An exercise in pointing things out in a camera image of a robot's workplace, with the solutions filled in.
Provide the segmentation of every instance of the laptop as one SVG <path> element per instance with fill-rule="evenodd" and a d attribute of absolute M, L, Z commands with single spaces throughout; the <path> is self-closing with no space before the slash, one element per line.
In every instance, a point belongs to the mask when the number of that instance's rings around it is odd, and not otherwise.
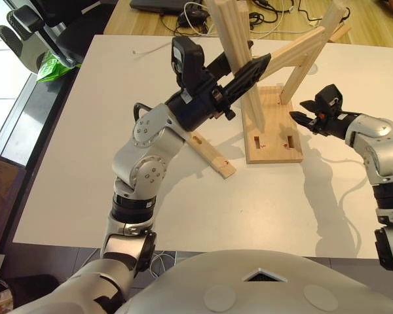
<path fill-rule="evenodd" d="M 190 0 L 131 0 L 130 7 L 137 10 L 179 15 L 183 12 L 183 6 Z M 196 9 L 196 5 L 187 5 L 187 9 Z"/>

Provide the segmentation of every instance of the mortise hole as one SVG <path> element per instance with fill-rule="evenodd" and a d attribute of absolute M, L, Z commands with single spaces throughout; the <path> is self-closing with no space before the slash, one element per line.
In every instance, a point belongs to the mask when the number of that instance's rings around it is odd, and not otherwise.
<path fill-rule="evenodd" d="M 198 137 L 192 136 L 192 138 L 193 138 L 199 145 L 202 144 L 202 141 L 201 141 Z"/>
<path fill-rule="evenodd" d="M 259 142 L 259 136 L 255 136 L 255 146 L 257 149 L 261 148 L 261 143 Z"/>
<path fill-rule="evenodd" d="M 287 136 L 287 140 L 288 140 L 288 147 L 289 148 L 294 148 L 294 139 L 292 136 Z"/>

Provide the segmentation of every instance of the table surface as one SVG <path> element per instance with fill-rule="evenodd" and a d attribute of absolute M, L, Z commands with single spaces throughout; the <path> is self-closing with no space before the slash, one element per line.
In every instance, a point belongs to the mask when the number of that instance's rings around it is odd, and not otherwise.
<path fill-rule="evenodd" d="M 102 244 L 113 193 L 111 160 L 130 137 L 132 107 L 137 101 L 154 107 L 178 89 L 170 41 L 160 36 L 94 38 L 39 168 L 15 242 Z M 204 48 L 207 63 L 222 50 L 218 39 L 195 41 Z M 253 53 L 284 44 L 255 41 Z M 132 53 L 160 45 L 165 46 L 149 54 Z M 393 120 L 393 48 L 327 44 L 316 63 L 317 74 L 306 77 L 294 104 L 335 83 L 345 110 Z M 289 73 L 283 69 L 260 85 L 285 82 Z M 209 120 L 198 129 L 237 172 L 223 180 L 185 145 L 158 194 L 157 248 L 375 258 L 373 231 L 380 225 L 360 157 L 341 140 L 299 128 L 303 162 L 247 165 L 238 106 L 232 121 Z"/>
<path fill-rule="evenodd" d="M 271 4 L 278 10 L 281 1 L 272 0 Z M 301 9 L 309 12 L 309 16 L 321 17 L 326 12 L 331 0 L 317 1 L 304 0 Z M 130 0 L 118 0 L 117 6 L 106 26 L 106 35 L 167 35 L 173 32 L 167 29 L 160 19 L 159 14 L 153 12 L 138 11 L 130 8 Z M 249 10 L 262 12 L 266 19 L 273 19 L 274 14 L 255 6 L 248 0 Z M 351 10 L 350 18 L 345 22 L 352 29 L 342 36 L 337 43 L 365 44 L 369 46 L 383 46 L 393 48 L 393 12 L 387 3 L 382 0 L 355 0 L 349 1 Z M 163 17 L 163 22 L 171 29 L 176 28 L 175 16 Z M 297 7 L 291 14 L 285 14 L 278 30 L 304 31 L 311 26 L 307 24 L 304 13 L 297 12 Z M 263 24 L 256 26 L 254 31 L 269 31 L 276 24 Z M 190 33 L 189 29 L 180 29 L 182 32 Z M 256 39 L 260 34 L 251 33 L 251 38 Z M 296 39 L 299 34 L 273 33 L 266 39 L 289 40 Z"/>

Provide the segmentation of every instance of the black chair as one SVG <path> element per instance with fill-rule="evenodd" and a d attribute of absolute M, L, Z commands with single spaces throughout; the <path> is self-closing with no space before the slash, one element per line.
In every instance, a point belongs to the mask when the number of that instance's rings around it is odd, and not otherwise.
<path fill-rule="evenodd" d="M 28 32 L 18 23 L 13 16 L 13 11 L 7 14 L 7 22 L 19 37 L 9 27 L 0 25 L 0 38 L 28 70 L 38 73 L 43 56 L 48 50 L 47 46 L 36 34 Z"/>
<path fill-rule="evenodd" d="M 115 5 L 99 4 L 82 14 L 82 10 L 93 2 L 96 0 L 31 0 L 41 17 L 27 5 L 16 9 L 14 16 L 30 32 L 38 31 L 52 50 L 60 50 L 60 58 L 65 56 L 68 63 L 74 66 L 83 62 L 93 36 L 103 34 L 115 8 Z M 46 33 L 44 24 L 54 27 L 60 23 L 64 23 L 66 28 L 55 42 L 43 34 Z"/>

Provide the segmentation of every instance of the white table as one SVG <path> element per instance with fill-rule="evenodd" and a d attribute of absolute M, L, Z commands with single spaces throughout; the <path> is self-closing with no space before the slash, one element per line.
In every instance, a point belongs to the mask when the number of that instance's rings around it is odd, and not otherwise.
<path fill-rule="evenodd" d="M 111 208 L 111 160 L 131 134 L 136 101 L 155 106 L 178 87 L 169 37 L 96 36 L 37 174 L 15 242 L 76 247 L 102 244 Z M 221 52 L 218 39 L 197 39 L 206 63 Z M 256 41 L 253 53 L 284 41 Z M 313 99 L 335 83 L 347 111 L 393 120 L 393 48 L 327 44 L 293 97 Z M 281 70 L 260 85 L 286 81 Z M 268 249 L 303 256 L 375 258 L 380 228 L 375 200 L 356 153 L 336 138 L 299 128 L 301 164 L 247 165 L 240 110 L 228 122 L 209 120 L 199 131 L 237 168 L 227 180 L 190 147 L 170 164 L 157 198 L 157 249 Z M 351 188 L 355 191 L 345 194 Z"/>

